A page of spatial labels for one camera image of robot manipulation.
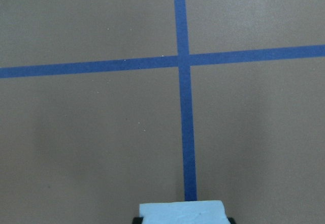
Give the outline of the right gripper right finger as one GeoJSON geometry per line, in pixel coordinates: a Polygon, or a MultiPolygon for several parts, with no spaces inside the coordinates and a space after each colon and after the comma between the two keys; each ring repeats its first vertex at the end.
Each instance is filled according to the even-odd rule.
{"type": "Polygon", "coordinates": [[[228,219],[228,221],[229,221],[230,224],[236,224],[236,221],[235,221],[234,218],[228,217],[227,219],[228,219]]]}

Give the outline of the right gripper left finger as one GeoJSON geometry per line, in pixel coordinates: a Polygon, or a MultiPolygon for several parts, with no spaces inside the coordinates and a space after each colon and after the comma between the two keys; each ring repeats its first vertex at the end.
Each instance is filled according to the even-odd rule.
{"type": "Polygon", "coordinates": [[[132,224],[142,224],[144,217],[134,217],[132,220],[132,224]]]}

